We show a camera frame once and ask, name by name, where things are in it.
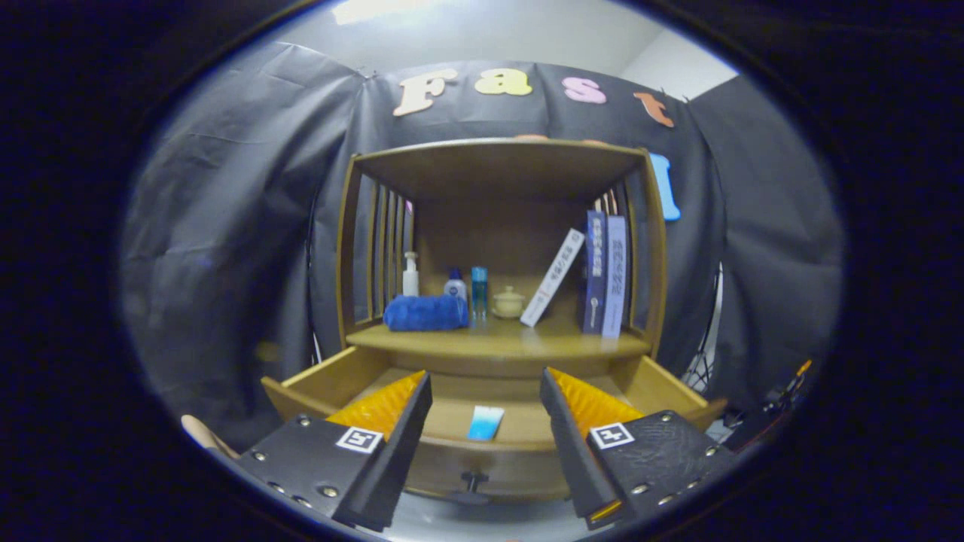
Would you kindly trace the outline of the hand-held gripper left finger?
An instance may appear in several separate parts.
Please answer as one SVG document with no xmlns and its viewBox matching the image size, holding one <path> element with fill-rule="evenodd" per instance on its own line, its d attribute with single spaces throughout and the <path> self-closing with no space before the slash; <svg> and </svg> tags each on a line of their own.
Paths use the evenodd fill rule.
<svg viewBox="0 0 964 542">
<path fill-rule="evenodd" d="M 236 460 L 261 485 L 347 527 L 392 524 L 432 405 L 419 371 L 334 414 L 299 407 Z"/>
</svg>

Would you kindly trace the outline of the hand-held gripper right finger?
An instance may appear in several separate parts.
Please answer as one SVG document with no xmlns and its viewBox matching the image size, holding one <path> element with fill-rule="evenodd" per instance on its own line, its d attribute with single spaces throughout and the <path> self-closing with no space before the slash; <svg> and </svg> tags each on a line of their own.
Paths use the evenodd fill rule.
<svg viewBox="0 0 964 542">
<path fill-rule="evenodd" d="M 653 414 L 552 367 L 539 397 L 569 497 L 589 529 L 678 513 L 737 466 L 737 454 L 674 410 Z"/>
</svg>

